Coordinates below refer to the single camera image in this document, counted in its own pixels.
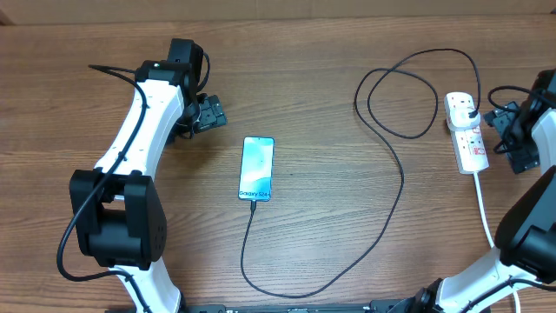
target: black cable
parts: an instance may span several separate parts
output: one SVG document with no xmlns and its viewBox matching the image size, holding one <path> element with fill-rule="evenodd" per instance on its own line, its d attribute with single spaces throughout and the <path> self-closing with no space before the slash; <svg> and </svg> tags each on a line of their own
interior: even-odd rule
<svg viewBox="0 0 556 313">
<path fill-rule="evenodd" d="M 209 55 L 207 54 L 207 52 L 203 52 L 202 53 L 205 58 L 207 59 L 207 72 L 205 73 L 205 77 L 202 79 L 202 82 L 199 83 L 199 86 L 197 86 L 197 92 L 201 92 L 201 90 L 203 88 L 205 88 L 205 85 L 207 84 L 207 82 L 209 81 L 209 74 L 210 74 L 210 59 L 209 59 Z"/>
<path fill-rule="evenodd" d="M 496 88 L 494 88 L 494 89 L 492 89 L 488 92 L 488 95 L 486 96 L 486 98 L 488 99 L 488 102 L 490 104 L 492 104 L 493 107 L 496 108 L 496 109 L 503 110 L 503 111 L 506 111 L 506 112 L 512 112 L 512 113 L 519 113 L 520 112 L 519 109 L 510 109 L 510 108 L 507 108 L 507 107 L 503 107 L 503 106 L 497 104 L 493 100 L 493 93 L 496 92 L 496 91 L 500 91 L 500 90 L 515 90 L 515 91 L 525 92 L 525 93 L 529 94 L 530 96 L 534 97 L 535 99 L 540 100 L 543 103 L 547 104 L 548 106 L 551 106 L 554 109 L 556 109 L 556 103 L 546 99 L 546 97 L 544 97 L 541 93 L 539 93 L 535 90 L 529 90 L 527 88 L 512 86 L 512 85 L 499 86 L 499 87 L 496 87 Z"/>
<path fill-rule="evenodd" d="M 85 198 L 85 201 L 81 204 L 81 206 L 77 210 L 76 214 L 73 216 L 73 218 L 69 222 L 68 227 L 66 228 L 66 230 L 63 233 L 62 240 L 60 240 L 60 244 L 58 245 L 58 252 L 56 253 L 56 265 L 58 267 L 58 271 L 60 272 L 60 274 L 62 274 L 63 277 L 65 277 L 66 279 L 68 279 L 72 282 L 86 282 L 86 281 L 90 281 L 90 280 L 93 280 L 93 279 L 106 277 L 106 276 L 114 276 L 114 275 L 124 276 L 126 278 L 126 281 L 129 281 L 131 283 L 131 287 L 135 291 L 135 293 L 137 295 L 137 299 L 139 300 L 139 302 L 143 306 L 143 311 L 150 313 L 151 310 L 150 310 L 149 306 L 147 305 L 147 303 L 145 302 L 145 299 L 143 298 L 143 296 L 141 294 L 141 291 L 139 290 L 139 286 L 137 286 L 137 283 L 136 283 L 135 279 L 133 278 L 132 275 L 130 275 L 130 273 L 126 272 L 125 270 L 108 270 L 108 271 L 105 271 L 105 272 L 102 272 L 102 273 L 97 273 L 97 274 L 92 274 L 92 275 L 87 275 L 87 276 L 73 276 L 63 267 L 63 251 L 64 251 L 64 248 L 66 246 L 66 243 L 68 242 L 68 238 L 70 238 L 71 231 L 76 226 L 77 220 L 79 219 L 81 214 L 84 212 L 85 207 L 87 207 L 87 205 L 91 202 L 91 200 L 93 200 L 93 198 L 95 196 L 97 196 L 99 191 L 102 191 L 102 188 L 104 187 L 104 184 L 106 184 L 106 182 L 108 181 L 109 177 L 114 173 L 114 171 L 117 169 L 117 167 L 120 165 L 120 163 L 125 159 L 125 154 L 128 152 L 129 147 L 131 146 L 131 144 L 133 143 L 133 140 L 137 136 L 137 133 L 139 132 L 139 129 L 141 128 L 142 121 L 145 118 L 147 108 L 149 107 L 147 105 L 147 97 L 145 96 L 144 91 L 142 90 L 142 88 L 135 81 L 133 81 L 132 79 L 130 79 L 130 78 L 128 78 L 128 77 L 126 77 L 122 74 L 119 74 L 119 73 L 116 73 L 116 72 L 112 71 L 112 70 L 119 70 L 119 71 L 125 71 L 125 72 L 128 72 L 128 73 L 135 73 L 133 70 L 126 70 L 126 69 L 120 69 L 120 68 L 115 68 L 115 67 L 110 67 L 110 66 L 103 66 L 103 65 L 89 65 L 89 67 L 93 70 L 99 70 L 102 73 L 106 73 L 108 75 L 118 77 L 118 78 L 132 84 L 139 91 L 139 93 L 141 94 L 141 99 L 142 99 L 141 114 L 139 115 L 139 119 L 137 120 L 137 124 L 136 124 L 135 128 L 133 129 L 133 131 L 131 132 L 131 135 L 129 136 L 128 141 L 123 146 L 122 151 L 120 151 L 118 153 L 118 158 L 116 159 L 114 164 L 110 167 L 110 169 L 104 174 L 104 177 L 100 180 L 100 182 L 98 182 L 98 184 L 95 186 L 95 188 L 89 193 L 87 198 Z"/>
<path fill-rule="evenodd" d="M 538 288 L 540 290 L 544 290 L 544 291 L 551 291 L 551 292 L 556 292 L 556 286 L 547 286 L 544 285 L 542 283 L 534 283 L 531 281 L 528 281 L 526 279 L 509 279 L 508 281 L 501 283 L 500 285 L 496 286 L 494 289 L 488 291 L 486 294 L 478 297 L 477 299 L 473 300 L 472 302 L 470 302 L 462 311 L 461 313 L 467 313 L 469 310 L 471 310 L 475 305 L 485 301 L 486 299 L 488 299 L 490 296 L 496 294 L 497 292 L 499 292 L 500 290 L 503 290 L 505 287 L 513 287 L 516 283 L 524 283 L 524 284 L 528 284 L 530 286 L 533 286 L 535 288 Z"/>
<path fill-rule="evenodd" d="M 359 108 L 357 106 L 357 96 L 359 95 L 359 91 L 361 90 L 361 86 L 365 83 L 365 81 L 367 80 L 367 78 L 375 73 L 376 71 L 386 71 L 386 73 L 384 75 L 382 75 L 381 78 L 379 78 L 379 80 L 374 84 L 374 87 L 371 89 L 371 91 L 369 92 L 369 95 L 367 97 L 367 109 L 369 114 L 371 115 L 371 117 L 374 119 L 374 121 L 381 126 L 382 129 L 384 129 L 385 131 L 389 132 L 390 134 L 393 134 L 395 136 L 398 137 L 402 137 L 402 138 L 406 138 L 406 139 L 415 139 L 415 138 L 419 138 L 422 137 L 423 135 L 425 135 L 428 130 L 431 128 L 431 126 L 434 123 L 434 119 L 436 118 L 436 114 L 438 112 L 438 94 L 436 92 L 436 90 L 434 89 L 433 85 L 430 84 L 425 78 L 420 77 L 414 73 L 408 72 L 408 71 L 404 71 L 404 70 L 397 70 L 396 68 L 399 67 L 400 65 L 402 65 L 404 62 L 406 62 L 406 60 L 408 60 L 411 57 L 417 56 L 419 54 L 423 54 L 423 53 L 427 53 L 427 52 L 434 52 L 434 51 L 454 51 L 454 52 L 458 52 L 460 54 L 463 54 L 465 57 L 467 57 L 469 59 L 469 61 L 471 62 L 471 64 L 473 65 L 473 69 L 475 71 L 475 76 L 477 77 L 477 85 L 479 88 L 479 97 L 477 100 L 477 108 L 474 111 L 474 114 L 476 115 L 478 109 L 479 109 L 479 105 L 480 105 L 480 79 L 479 79 L 479 71 L 477 70 L 477 66 L 474 62 L 474 60 L 465 52 L 461 51 L 461 50 L 456 50 L 456 49 L 450 49 L 450 48 L 445 48 L 445 49 L 430 49 L 430 50 L 423 50 L 420 52 L 415 52 L 413 53 L 411 56 L 404 58 L 403 60 L 401 60 L 400 62 L 398 62 L 394 67 L 392 68 L 379 68 L 379 69 L 374 69 L 374 70 L 370 70 L 364 77 L 363 79 L 361 79 L 361 82 L 359 83 L 359 86 L 357 86 L 357 90 L 355 91 L 355 96 L 354 96 L 354 108 L 355 108 L 355 112 L 357 113 L 357 116 L 360 118 L 360 120 L 374 133 L 376 134 L 376 136 L 378 136 L 382 142 L 388 147 L 388 149 L 390 150 L 390 152 L 392 153 L 394 160 L 396 162 L 396 164 L 398 165 L 399 171 L 400 171 L 400 189 L 398 190 L 398 194 L 394 200 L 394 204 L 392 205 L 392 209 L 390 210 L 390 213 L 388 214 L 388 217 L 386 219 L 386 222 L 384 222 L 384 226 L 382 227 L 382 231 L 381 233 L 376 237 L 376 239 L 374 240 L 373 244 L 359 257 L 357 258 L 353 263 L 351 263 L 349 266 L 346 267 L 346 269 L 344 269 L 340 274 L 338 274 L 337 276 L 335 276 L 330 282 L 326 283 L 324 286 L 320 287 L 318 290 L 315 290 L 313 292 L 309 292 L 303 295 L 283 295 L 283 294 L 277 294 L 274 292 L 269 292 L 266 290 L 263 290 L 259 287 L 257 287 L 256 285 L 254 285 L 247 277 L 247 275 L 245 274 L 245 270 L 243 268 L 243 256 L 244 256 L 244 252 L 245 252 L 245 245 L 247 243 L 247 238 L 248 238 L 248 234 L 249 234 L 249 229 L 251 228 L 251 223 L 253 222 L 253 216 L 255 215 L 255 207 L 254 207 L 254 203 L 251 203 L 251 216 L 249 218 L 249 222 L 248 222 L 248 226 L 247 229 L 245 231 L 245 237 L 243 238 L 243 245 L 242 245 L 242 254 L 241 254 L 241 260 L 240 260 L 240 266 L 241 266 L 241 270 L 242 270 L 242 275 L 243 278 L 245 279 L 245 281 L 251 286 L 253 287 L 255 290 L 265 294 L 265 295 L 269 295 L 269 296 L 277 296 L 277 297 L 282 297 L 282 298 L 288 298 L 288 299 L 299 299 L 299 298 L 304 298 L 304 297 L 308 297 L 308 296 L 314 296 L 322 291 L 324 291 L 326 288 L 330 287 L 330 285 L 332 285 L 333 283 L 335 283 L 338 279 L 340 279 L 340 277 L 342 277 L 344 274 L 346 274 L 348 271 L 350 271 L 355 265 L 357 265 L 357 263 L 359 263 L 363 258 L 365 258 L 365 256 L 367 256 L 372 249 L 374 249 L 374 247 L 378 244 L 378 242 L 381 240 L 382 236 L 384 235 L 384 233 L 386 232 L 387 226 L 390 223 L 390 219 L 392 218 L 392 215 L 394 214 L 396 205 L 398 204 L 398 201 L 400 200 L 401 197 L 401 192 L 403 191 L 403 186 L 405 183 L 405 175 L 404 175 L 404 171 L 403 171 L 403 166 L 401 165 L 401 161 L 398 158 L 398 155 L 396 154 L 396 152 L 394 151 L 394 148 L 392 147 L 392 145 L 388 142 L 388 140 L 380 133 L 378 132 L 378 130 L 376 130 L 373 126 L 371 126 L 366 120 L 365 118 L 363 118 L 362 114 L 359 112 Z M 396 73 L 400 73 L 400 74 L 404 74 L 404 75 L 408 75 L 414 78 L 417 78 L 419 80 L 421 80 L 423 83 L 425 83 L 428 87 L 430 87 L 430 89 L 433 91 L 434 93 L 434 100 L 435 100 L 435 106 L 434 106 L 434 113 L 433 113 L 433 117 L 431 119 L 431 122 L 429 123 L 429 125 L 425 128 L 425 130 L 423 130 L 421 133 L 419 133 L 418 135 L 414 135 L 414 136 L 408 136 L 408 135 L 403 135 L 400 134 L 398 132 L 395 132 L 393 130 L 390 130 L 389 128 L 387 128 L 386 126 L 384 126 L 382 123 L 380 123 L 378 121 L 378 119 L 374 116 L 372 110 L 371 110 L 371 96 L 374 92 L 374 90 L 376 89 L 376 87 L 379 85 L 379 83 L 382 81 L 382 79 L 384 79 L 384 77 L 386 77 L 388 74 L 390 74 L 391 72 L 396 72 Z"/>
</svg>

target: white power strip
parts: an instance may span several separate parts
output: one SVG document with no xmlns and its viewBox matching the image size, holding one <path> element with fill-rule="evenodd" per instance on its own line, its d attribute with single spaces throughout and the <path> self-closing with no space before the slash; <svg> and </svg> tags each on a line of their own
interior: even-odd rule
<svg viewBox="0 0 556 313">
<path fill-rule="evenodd" d="M 470 108 L 474 108 L 472 97 L 464 92 L 450 92 L 444 97 L 444 108 L 460 173 L 473 174 L 486 169 L 488 159 L 480 134 L 480 115 L 468 116 Z"/>
</svg>

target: phone screen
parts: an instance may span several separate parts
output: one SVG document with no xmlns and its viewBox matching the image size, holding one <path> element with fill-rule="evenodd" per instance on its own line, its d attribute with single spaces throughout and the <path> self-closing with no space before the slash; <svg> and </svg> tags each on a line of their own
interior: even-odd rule
<svg viewBox="0 0 556 313">
<path fill-rule="evenodd" d="M 241 200 L 270 200 L 274 153 L 273 138 L 246 137 L 243 140 L 242 173 L 238 195 Z"/>
</svg>

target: extension cord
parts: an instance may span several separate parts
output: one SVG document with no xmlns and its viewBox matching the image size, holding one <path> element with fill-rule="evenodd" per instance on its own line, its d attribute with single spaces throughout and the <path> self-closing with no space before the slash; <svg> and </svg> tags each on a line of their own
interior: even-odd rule
<svg viewBox="0 0 556 313">
<path fill-rule="evenodd" d="M 468 107 L 473 107 L 473 99 L 467 93 L 450 92 L 444 97 L 453 152 L 461 174 L 473 174 L 488 167 L 487 151 L 478 125 L 480 114 L 473 118 L 469 117 Z"/>
</svg>

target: wooden table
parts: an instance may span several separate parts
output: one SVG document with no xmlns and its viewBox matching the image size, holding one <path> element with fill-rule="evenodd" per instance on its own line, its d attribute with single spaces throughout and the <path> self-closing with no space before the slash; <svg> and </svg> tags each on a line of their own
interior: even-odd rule
<svg viewBox="0 0 556 313">
<path fill-rule="evenodd" d="M 0 28 L 0 311 L 130 305 L 114 277 L 72 283 L 56 270 L 56 248 L 71 217 L 69 179 L 109 147 L 133 92 L 87 64 L 136 68 L 165 59 L 172 37 L 192 38 L 210 54 L 206 91 L 222 100 L 228 125 L 168 147 L 156 176 L 169 225 L 164 261 L 189 303 L 366 303 L 412 296 L 489 249 L 473 179 L 457 171 L 442 109 L 449 91 L 476 96 L 468 61 L 435 53 L 404 66 L 435 86 L 439 116 L 420 139 L 386 135 L 406 172 L 398 208 L 374 251 L 318 296 L 273 298 L 243 281 L 239 256 L 249 208 L 236 195 L 243 138 L 276 141 L 273 199 L 258 206 L 246 271 L 274 292 L 315 290 L 376 238 L 400 183 L 385 145 L 354 113 L 363 75 L 417 50 L 462 49 L 479 65 L 485 113 L 488 90 L 530 87 L 539 71 L 554 67 L 554 30 L 556 17 L 548 15 Z M 512 99 L 525 96 L 499 97 Z M 392 75 L 374 95 L 377 117 L 402 133 L 423 130 L 433 110 L 430 89 L 412 78 Z M 491 150 L 498 138 L 486 126 L 483 134 Z M 515 176 L 492 153 L 490 164 L 480 176 L 495 231 L 539 170 Z M 65 263 L 77 275 L 102 270 L 81 255 L 75 235 Z M 554 311 L 554 295 L 520 295 L 524 312 Z M 504 300 L 494 311 L 511 307 Z"/>
</svg>

